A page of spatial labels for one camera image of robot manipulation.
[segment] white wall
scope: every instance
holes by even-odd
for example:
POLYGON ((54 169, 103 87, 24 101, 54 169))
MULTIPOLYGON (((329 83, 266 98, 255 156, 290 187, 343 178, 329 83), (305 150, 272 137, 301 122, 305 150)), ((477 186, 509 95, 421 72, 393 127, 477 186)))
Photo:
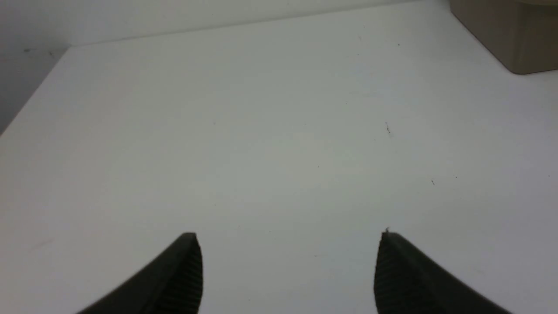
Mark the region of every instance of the white wall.
POLYGON ((402 0, 7 0, 0 54, 315 14, 402 0))
POLYGON ((64 52, 34 50, 0 59, 0 135, 64 52))

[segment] beige container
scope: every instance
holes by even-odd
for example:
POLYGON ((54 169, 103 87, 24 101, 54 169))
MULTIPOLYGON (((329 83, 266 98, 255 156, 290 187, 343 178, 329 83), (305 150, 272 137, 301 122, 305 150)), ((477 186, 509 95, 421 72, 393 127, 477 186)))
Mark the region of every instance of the beige container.
POLYGON ((558 0, 450 0, 451 11, 511 72, 558 69, 558 0))

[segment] beige box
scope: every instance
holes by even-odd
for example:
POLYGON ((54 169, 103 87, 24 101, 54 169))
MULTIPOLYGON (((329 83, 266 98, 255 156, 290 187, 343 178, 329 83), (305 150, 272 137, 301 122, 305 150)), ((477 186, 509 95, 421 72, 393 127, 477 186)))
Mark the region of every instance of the beige box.
POLYGON ((513 73, 558 69, 558 0, 450 0, 452 13, 513 73))

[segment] white table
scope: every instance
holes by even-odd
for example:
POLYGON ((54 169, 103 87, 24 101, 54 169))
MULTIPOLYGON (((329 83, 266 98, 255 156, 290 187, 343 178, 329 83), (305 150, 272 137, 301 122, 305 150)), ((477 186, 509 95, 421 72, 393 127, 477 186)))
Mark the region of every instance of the white table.
POLYGON ((556 313, 557 157, 558 72, 442 0, 75 47, 0 137, 0 312, 74 313, 195 231, 201 313, 375 313, 389 226, 556 313))

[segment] dark speck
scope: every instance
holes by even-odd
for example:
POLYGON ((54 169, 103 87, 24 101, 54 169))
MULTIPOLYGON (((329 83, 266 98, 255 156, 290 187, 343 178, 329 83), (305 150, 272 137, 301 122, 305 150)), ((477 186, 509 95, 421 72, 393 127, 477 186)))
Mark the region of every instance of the dark speck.
POLYGON ((54 242, 54 239, 48 239, 48 240, 45 240, 45 241, 43 241, 43 242, 39 242, 39 243, 35 244, 35 245, 31 248, 31 251, 34 251, 34 250, 36 250, 36 249, 40 249, 40 248, 42 248, 43 246, 45 246, 45 245, 47 245, 47 244, 51 244, 52 242, 54 242))
POLYGON ((475 268, 475 267, 472 267, 472 269, 473 269, 475 272, 477 272, 478 274, 484 275, 484 272, 483 272, 482 270, 477 269, 477 268, 475 268))

